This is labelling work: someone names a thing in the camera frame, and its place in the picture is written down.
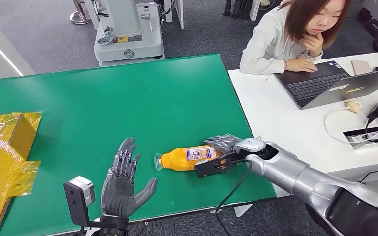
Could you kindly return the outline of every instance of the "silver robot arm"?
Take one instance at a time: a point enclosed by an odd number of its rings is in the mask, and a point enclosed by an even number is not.
[[[310,167],[273,142],[238,142],[252,171],[308,204],[337,235],[378,235],[378,191]]]

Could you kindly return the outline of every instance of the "power strip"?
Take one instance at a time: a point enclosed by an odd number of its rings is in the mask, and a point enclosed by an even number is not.
[[[378,127],[369,128],[367,132],[368,132],[367,138],[371,138],[372,136],[378,133]],[[359,141],[367,139],[365,137],[364,129],[347,131],[347,132],[343,132],[343,134],[349,142],[359,142]],[[378,147],[378,142],[371,142],[367,140],[365,142],[350,144],[350,145],[354,148],[354,150],[363,150],[363,149]]]

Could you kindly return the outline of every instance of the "woman's hand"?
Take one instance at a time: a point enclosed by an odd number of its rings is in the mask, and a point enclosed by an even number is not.
[[[324,38],[321,34],[314,36],[304,35],[303,44],[309,50],[309,55],[313,58],[318,57],[322,53]]]
[[[286,62],[286,70],[293,72],[305,71],[314,73],[318,70],[318,68],[316,68],[312,61],[308,59],[297,58]]]

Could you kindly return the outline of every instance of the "orange bottle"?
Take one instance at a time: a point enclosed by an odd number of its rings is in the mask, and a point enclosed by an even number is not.
[[[212,160],[222,154],[209,145],[177,148],[169,153],[154,155],[156,170],[172,169],[175,171],[193,171],[199,161]]]

